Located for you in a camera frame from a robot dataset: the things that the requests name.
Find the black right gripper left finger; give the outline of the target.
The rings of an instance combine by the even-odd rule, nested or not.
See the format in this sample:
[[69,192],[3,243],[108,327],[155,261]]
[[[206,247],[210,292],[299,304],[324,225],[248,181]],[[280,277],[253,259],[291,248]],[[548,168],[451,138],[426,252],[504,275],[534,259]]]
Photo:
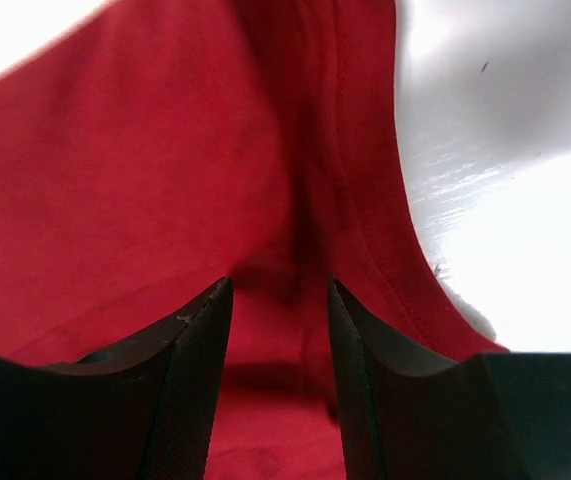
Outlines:
[[74,363],[0,358],[0,479],[200,479],[230,332],[223,278]]

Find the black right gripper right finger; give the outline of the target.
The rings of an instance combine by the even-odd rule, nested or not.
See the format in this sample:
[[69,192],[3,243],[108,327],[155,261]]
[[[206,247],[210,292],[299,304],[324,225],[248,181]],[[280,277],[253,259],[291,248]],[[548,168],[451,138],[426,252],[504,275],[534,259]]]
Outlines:
[[328,286],[350,479],[571,479],[571,353],[455,362]]

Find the red t shirt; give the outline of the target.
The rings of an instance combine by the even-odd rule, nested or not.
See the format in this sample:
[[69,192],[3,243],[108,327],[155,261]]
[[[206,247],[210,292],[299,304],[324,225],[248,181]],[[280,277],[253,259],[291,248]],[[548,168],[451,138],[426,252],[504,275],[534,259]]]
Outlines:
[[391,1],[118,1],[0,79],[0,356],[72,360],[234,284],[209,479],[341,479],[338,278],[455,360],[495,344],[411,222]]

